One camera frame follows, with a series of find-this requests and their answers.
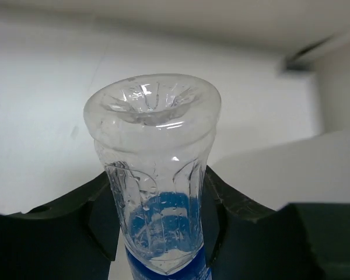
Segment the blue label plastic bottle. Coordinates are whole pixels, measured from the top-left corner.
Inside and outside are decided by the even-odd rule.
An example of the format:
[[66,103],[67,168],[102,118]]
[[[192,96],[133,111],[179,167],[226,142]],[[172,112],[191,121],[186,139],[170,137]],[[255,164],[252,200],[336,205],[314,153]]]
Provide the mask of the blue label plastic bottle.
[[112,83],[83,117],[115,200],[134,279],[210,279],[201,198],[221,96],[194,76]]

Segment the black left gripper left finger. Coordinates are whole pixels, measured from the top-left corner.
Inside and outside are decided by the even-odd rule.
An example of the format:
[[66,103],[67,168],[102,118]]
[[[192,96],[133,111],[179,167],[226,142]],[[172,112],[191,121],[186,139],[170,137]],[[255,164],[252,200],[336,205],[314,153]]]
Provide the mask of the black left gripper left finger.
[[0,214],[0,279],[107,279],[119,232],[102,173],[28,213]]

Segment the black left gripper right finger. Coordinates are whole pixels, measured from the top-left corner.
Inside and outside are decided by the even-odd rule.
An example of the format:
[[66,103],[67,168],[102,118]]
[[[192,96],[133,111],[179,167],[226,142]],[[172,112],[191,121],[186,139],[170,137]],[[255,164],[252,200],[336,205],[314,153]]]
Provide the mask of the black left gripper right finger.
[[207,168],[204,246],[213,279],[350,279],[350,204],[275,211]]

